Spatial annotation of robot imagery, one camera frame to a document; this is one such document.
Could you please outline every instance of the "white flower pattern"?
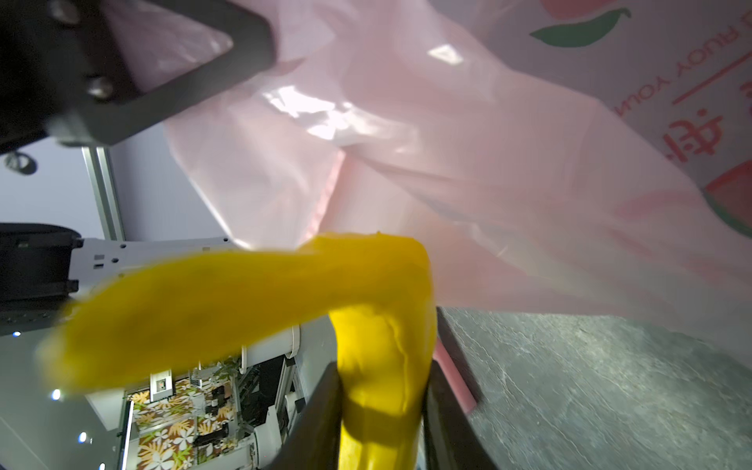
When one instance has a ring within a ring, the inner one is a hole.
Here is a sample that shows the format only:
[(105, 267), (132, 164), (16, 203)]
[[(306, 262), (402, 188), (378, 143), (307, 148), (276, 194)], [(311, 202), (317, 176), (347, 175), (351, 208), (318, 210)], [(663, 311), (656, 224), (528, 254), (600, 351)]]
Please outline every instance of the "white flower pattern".
[(193, 444), (193, 439), (196, 437), (196, 434), (194, 433), (194, 428), (190, 429), (181, 429), (180, 435), (172, 440), (172, 443), (177, 445), (177, 448), (179, 450), (186, 450), (188, 448), (188, 444)]
[(145, 459), (149, 463), (144, 470), (171, 470), (175, 465), (175, 461), (172, 459), (173, 453), (172, 447), (163, 447), (161, 450), (149, 452)]
[[(208, 434), (222, 428), (222, 423), (235, 419), (237, 411), (232, 403), (219, 410), (218, 416), (204, 414), (193, 407), (192, 397), (206, 395), (211, 400), (212, 389), (225, 385), (208, 384), (203, 390), (193, 386), (188, 379), (175, 383), (175, 395), (154, 403), (143, 403), (137, 411), (137, 420), (142, 426), (151, 429), (164, 426), (164, 429), (151, 432), (140, 438), (137, 470), (188, 470), (197, 463), (207, 462), (217, 455), (237, 447), (234, 439), (223, 439), (221, 444), (208, 444), (194, 447), (196, 436)], [(141, 401), (147, 401), (148, 390), (134, 394)]]

